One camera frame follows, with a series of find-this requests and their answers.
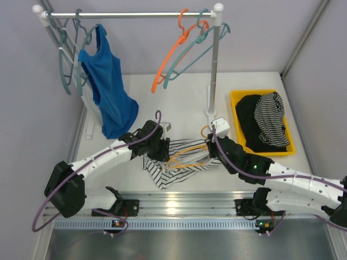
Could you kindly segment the white black-striped tank top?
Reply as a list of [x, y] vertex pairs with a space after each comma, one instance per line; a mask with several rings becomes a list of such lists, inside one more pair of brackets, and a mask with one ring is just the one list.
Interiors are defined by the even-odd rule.
[[143, 169], [149, 173], [154, 184], [165, 190], [181, 183], [194, 174], [219, 167], [220, 161], [209, 156], [203, 139], [179, 139], [169, 144], [169, 160], [160, 162], [143, 157]]

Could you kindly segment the yellow hanger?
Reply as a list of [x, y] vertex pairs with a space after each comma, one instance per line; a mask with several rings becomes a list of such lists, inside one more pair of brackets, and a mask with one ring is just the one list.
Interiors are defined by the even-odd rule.
[[[205, 139], [207, 138], [207, 135], [204, 135], [203, 131], [206, 129], [206, 128], [209, 128], [209, 125], [205, 125], [201, 128], [201, 131], [200, 131], [200, 134], [202, 137], [204, 137]], [[190, 151], [194, 151], [194, 150], [198, 150], [198, 149], [203, 149], [203, 151], [207, 151], [208, 148], [207, 148], [207, 145], [204, 144], [204, 145], [197, 145], [197, 146], [193, 146], [193, 147], [189, 147], [189, 148], [186, 148], [176, 154], [174, 154], [170, 159], [169, 161], [166, 163], [165, 165], [165, 170], [167, 170], [169, 167], [171, 168], [182, 168], [182, 167], [186, 167], [186, 166], [182, 166], [180, 162], [178, 162], [176, 160], [176, 158], [182, 154], [185, 154], [185, 153], [188, 153]], [[177, 166], [170, 166], [170, 163], [176, 163]]]

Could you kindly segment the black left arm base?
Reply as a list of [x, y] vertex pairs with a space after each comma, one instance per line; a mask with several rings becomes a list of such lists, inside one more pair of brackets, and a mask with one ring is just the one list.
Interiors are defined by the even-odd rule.
[[98, 210], [119, 217], [135, 217], [139, 212], [139, 202], [137, 199], [118, 199], [109, 210]]

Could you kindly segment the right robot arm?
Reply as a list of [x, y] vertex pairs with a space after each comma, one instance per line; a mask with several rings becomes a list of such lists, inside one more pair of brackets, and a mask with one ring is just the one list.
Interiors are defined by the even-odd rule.
[[327, 179], [286, 167], [274, 160], [250, 154], [228, 137], [209, 134], [205, 141], [209, 155], [229, 174], [257, 185], [253, 209], [311, 214], [340, 228], [346, 227], [346, 179]]

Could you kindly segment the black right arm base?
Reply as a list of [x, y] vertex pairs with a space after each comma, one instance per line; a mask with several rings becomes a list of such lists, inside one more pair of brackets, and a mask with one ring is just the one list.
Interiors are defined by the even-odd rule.
[[270, 216], [270, 209], [262, 204], [253, 202], [253, 199], [235, 200], [236, 215], [242, 217]]

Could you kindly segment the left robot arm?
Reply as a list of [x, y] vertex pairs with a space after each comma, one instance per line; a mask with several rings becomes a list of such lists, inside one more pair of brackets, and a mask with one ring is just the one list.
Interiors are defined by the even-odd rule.
[[170, 139], [166, 134], [170, 129], [169, 122], [148, 120], [142, 128], [123, 134], [90, 157], [71, 164], [59, 162], [53, 169], [44, 195], [65, 218], [82, 210], [92, 210], [93, 216], [104, 212], [119, 214], [125, 204], [120, 193], [110, 186], [95, 190], [94, 182], [117, 165], [143, 155], [157, 161], [168, 161]]

